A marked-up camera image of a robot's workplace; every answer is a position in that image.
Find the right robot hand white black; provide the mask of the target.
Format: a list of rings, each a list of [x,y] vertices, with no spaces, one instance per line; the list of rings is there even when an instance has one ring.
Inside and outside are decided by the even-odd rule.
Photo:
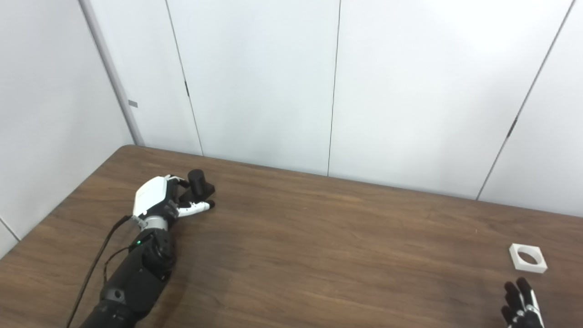
[[[506,304],[501,308],[508,328],[543,328],[545,323],[534,289],[524,277],[504,284]]]

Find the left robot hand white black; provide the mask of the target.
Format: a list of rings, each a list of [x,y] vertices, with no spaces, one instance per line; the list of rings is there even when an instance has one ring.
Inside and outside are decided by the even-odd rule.
[[[215,207],[212,200],[181,200],[177,196],[179,186],[191,191],[189,181],[172,174],[156,176],[144,183],[135,194],[132,219],[142,228],[154,227]]]

